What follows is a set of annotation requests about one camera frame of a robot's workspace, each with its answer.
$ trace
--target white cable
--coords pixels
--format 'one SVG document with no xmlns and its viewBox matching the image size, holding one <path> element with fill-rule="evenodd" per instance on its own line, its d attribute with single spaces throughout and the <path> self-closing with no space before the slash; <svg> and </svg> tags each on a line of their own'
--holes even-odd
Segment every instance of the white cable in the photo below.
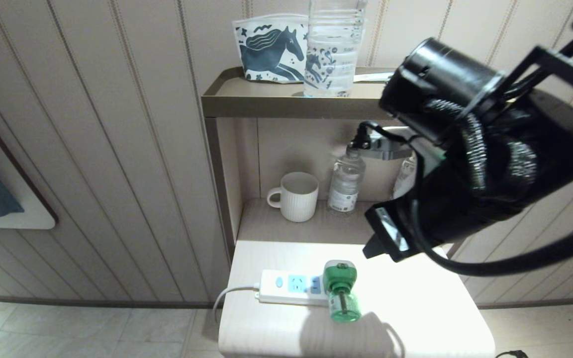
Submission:
<svg viewBox="0 0 573 358">
<path fill-rule="evenodd" d="M 251 291 L 257 291 L 260 289 L 260 284 L 259 283 L 255 283 L 253 286 L 236 286 L 236 287 L 228 287 L 225 288 L 224 291 L 222 291 L 219 295 L 218 298 L 216 299 L 216 303 L 214 303 L 213 305 L 213 319 L 214 321 L 216 321 L 216 324 L 218 324 L 218 315 L 216 315 L 216 308 L 218 307 L 218 303 L 220 303 L 220 300 L 228 293 L 232 292 L 232 291 L 245 291 L 245 290 L 251 290 Z"/>
</svg>

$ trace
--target green liquid bottle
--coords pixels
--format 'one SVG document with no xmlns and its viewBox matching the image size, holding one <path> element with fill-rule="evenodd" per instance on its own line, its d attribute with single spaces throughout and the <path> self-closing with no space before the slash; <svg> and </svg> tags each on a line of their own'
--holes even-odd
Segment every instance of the green liquid bottle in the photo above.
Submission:
<svg viewBox="0 0 573 358">
<path fill-rule="evenodd" d="M 324 267 L 324 287 L 328 292 L 330 318 L 336 322 L 355 322 L 360 313 L 357 297 L 351 293 L 357 269 L 350 261 L 331 260 Z"/>
</svg>

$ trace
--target plastic water bottle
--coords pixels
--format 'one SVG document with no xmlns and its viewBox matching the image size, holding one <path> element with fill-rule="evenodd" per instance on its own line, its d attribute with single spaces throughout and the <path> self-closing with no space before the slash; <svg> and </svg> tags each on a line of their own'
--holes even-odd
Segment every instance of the plastic water bottle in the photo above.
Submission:
<svg viewBox="0 0 573 358">
<path fill-rule="evenodd" d="M 412 156 L 404 159 L 402 167 L 399 169 L 395 185 L 393 186 L 393 193 L 390 195 L 391 200 L 401 197 L 412 189 L 416 172 L 417 158 L 415 154 L 412 154 Z"/>
<path fill-rule="evenodd" d="M 347 148 L 346 154 L 335 161 L 328 191 L 328 209 L 332 213 L 348 216 L 355 211 L 365 172 L 366 163 L 357 149 Z"/>
<path fill-rule="evenodd" d="M 311 0 L 304 95 L 348 97 L 367 0 Z"/>
</svg>

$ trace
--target ceramic cup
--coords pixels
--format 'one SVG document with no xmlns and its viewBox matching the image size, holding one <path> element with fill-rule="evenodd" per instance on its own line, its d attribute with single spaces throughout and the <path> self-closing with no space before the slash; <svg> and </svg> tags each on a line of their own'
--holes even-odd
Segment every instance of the ceramic cup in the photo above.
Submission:
<svg viewBox="0 0 573 358">
<path fill-rule="evenodd" d="M 315 213 L 319 186 L 318 180 L 309 173 L 289 173 L 282 177 L 279 188 L 269 190 L 267 202 L 279 208 L 286 220 L 305 222 Z M 280 194 L 280 201 L 271 200 L 277 193 Z"/>
</svg>

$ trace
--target power strip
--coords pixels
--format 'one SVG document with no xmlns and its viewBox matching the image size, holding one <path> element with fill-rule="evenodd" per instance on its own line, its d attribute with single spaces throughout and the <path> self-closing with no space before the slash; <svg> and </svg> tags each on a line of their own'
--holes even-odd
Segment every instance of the power strip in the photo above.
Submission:
<svg viewBox="0 0 573 358">
<path fill-rule="evenodd" d="M 262 271 L 260 291 L 255 295 L 262 303 L 328 306 L 320 274 L 266 269 Z"/>
</svg>

